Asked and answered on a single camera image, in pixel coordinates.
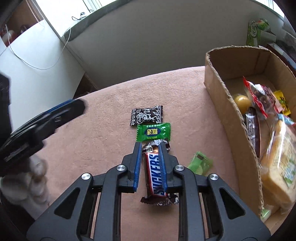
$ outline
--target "pink tablecloth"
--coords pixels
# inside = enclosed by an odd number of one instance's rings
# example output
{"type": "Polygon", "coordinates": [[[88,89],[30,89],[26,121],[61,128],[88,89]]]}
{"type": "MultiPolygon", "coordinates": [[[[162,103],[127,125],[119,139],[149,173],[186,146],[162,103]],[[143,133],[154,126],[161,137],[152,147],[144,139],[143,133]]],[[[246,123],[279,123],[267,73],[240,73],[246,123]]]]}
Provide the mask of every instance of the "pink tablecloth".
{"type": "MultiPolygon", "coordinates": [[[[203,84],[204,71],[202,66],[150,75],[84,96],[86,113],[62,126],[39,152],[49,162],[53,199],[81,174],[101,174],[120,164],[136,141],[131,110],[160,104],[164,122],[172,126],[170,154],[187,166],[195,152],[203,152],[214,161],[210,171],[238,193],[230,146],[203,84]]],[[[121,240],[177,240],[178,206],[140,203],[146,195],[143,171],[137,193],[122,195],[121,240]]]]}

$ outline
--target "packaged bread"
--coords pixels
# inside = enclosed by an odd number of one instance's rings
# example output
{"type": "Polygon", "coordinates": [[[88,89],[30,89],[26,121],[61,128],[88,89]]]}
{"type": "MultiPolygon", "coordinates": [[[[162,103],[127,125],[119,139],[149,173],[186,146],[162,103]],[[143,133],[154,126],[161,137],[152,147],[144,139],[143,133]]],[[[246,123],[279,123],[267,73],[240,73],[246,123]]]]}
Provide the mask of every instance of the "packaged bread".
{"type": "Polygon", "coordinates": [[[261,159],[263,186],[283,209],[296,201],[296,134],[291,119],[278,115],[267,151],[261,159]]]}

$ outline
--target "green package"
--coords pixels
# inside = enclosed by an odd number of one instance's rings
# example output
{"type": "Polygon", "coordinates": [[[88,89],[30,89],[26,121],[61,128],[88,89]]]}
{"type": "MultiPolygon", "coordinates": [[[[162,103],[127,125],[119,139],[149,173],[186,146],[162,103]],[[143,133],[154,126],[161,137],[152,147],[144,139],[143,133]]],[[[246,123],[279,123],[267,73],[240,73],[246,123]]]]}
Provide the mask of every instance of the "green package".
{"type": "Polygon", "coordinates": [[[212,160],[208,159],[203,153],[197,152],[189,164],[188,169],[193,171],[195,174],[206,175],[212,165],[212,160]]]}
{"type": "Polygon", "coordinates": [[[170,123],[137,125],[137,141],[148,141],[165,138],[170,140],[170,123]]]}

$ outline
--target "corrugated cardboard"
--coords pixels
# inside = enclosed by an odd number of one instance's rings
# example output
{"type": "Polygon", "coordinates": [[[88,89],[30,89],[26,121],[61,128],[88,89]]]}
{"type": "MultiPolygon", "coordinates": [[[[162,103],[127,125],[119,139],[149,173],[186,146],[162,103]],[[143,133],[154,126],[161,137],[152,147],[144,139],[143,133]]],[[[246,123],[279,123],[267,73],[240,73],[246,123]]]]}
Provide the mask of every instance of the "corrugated cardboard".
{"type": "MultiPolygon", "coordinates": [[[[262,182],[255,150],[246,135],[243,117],[232,95],[245,94],[242,77],[254,84],[263,84],[273,91],[282,90],[296,120],[296,79],[289,68],[272,52],[263,47],[229,46],[206,54],[205,86],[215,105],[229,139],[239,179],[240,197],[260,216],[263,208],[262,182]]],[[[269,139],[268,125],[262,125],[262,146],[269,139]]],[[[275,213],[266,222],[272,232],[284,220],[275,213]]]]}

